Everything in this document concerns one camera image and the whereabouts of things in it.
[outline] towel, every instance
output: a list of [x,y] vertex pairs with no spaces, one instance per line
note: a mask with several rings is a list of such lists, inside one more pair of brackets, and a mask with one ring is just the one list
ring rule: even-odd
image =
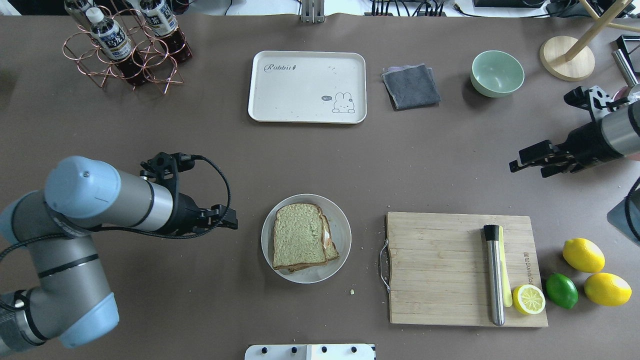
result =
[[382,74],[382,80],[397,110],[440,102],[433,69],[424,64],[390,67]]

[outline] lemon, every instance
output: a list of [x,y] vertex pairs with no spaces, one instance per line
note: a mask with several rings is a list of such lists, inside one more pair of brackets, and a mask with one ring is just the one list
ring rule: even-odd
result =
[[581,272],[599,272],[604,267],[604,254],[593,242],[575,238],[564,242],[562,256],[569,265]]
[[542,290],[536,286],[525,284],[513,290],[513,305],[525,315],[540,314],[546,303]]
[[545,283],[545,290],[549,300],[565,309],[571,309],[578,303],[578,290],[575,284],[563,274],[557,272],[551,274]]
[[587,278],[584,293],[596,304],[619,306],[629,301],[631,286],[620,276],[600,272]]

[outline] white round plate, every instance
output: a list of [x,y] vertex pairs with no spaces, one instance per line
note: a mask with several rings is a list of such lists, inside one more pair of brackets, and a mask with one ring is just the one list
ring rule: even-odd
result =
[[[293,273],[289,273],[287,269],[275,270],[273,268],[273,223],[276,220],[276,212],[283,206],[289,204],[296,204],[304,202],[306,204],[315,204],[320,206],[326,219],[329,221],[329,228],[331,229],[331,240],[335,244],[335,248],[338,250],[340,257],[336,260],[329,261],[324,266],[311,266],[303,270],[298,270]],[[302,193],[299,195],[293,195],[283,201],[280,201],[267,215],[267,219],[262,226],[262,237],[260,239],[262,243],[262,253],[267,260],[269,267],[276,272],[276,274],[283,278],[297,282],[298,284],[313,284],[328,279],[333,274],[338,272],[351,250],[351,227],[349,226],[349,220],[344,216],[342,210],[333,201],[311,193]]]

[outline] wooden cutting board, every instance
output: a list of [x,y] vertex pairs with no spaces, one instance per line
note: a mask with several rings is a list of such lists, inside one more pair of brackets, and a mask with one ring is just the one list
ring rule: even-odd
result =
[[[491,322],[487,249],[482,228],[504,228],[511,291],[542,289],[529,217],[387,213],[392,323],[495,326]],[[503,327],[547,327],[547,313],[505,307]]]

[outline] bread slice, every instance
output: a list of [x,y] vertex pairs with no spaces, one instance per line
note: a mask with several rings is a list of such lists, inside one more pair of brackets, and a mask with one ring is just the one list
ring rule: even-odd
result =
[[[331,228],[329,227],[329,220],[327,220],[326,216],[324,215],[322,215],[322,220],[323,220],[323,233],[324,233],[324,236],[323,236],[324,256],[326,257],[327,262],[329,262],[331,260],[337,259],[340,256],[340,254],[338,253],[338,250],[335,248],[335,244],[331,240]],[[315,265],[298,264],[298,265],[290,266],[289,271],[295,272],[298,270],[310,268],[311,266],[315,266]]]
[[290,204],[276,213],[273,268],[326,265],[322,210],[315,204]]

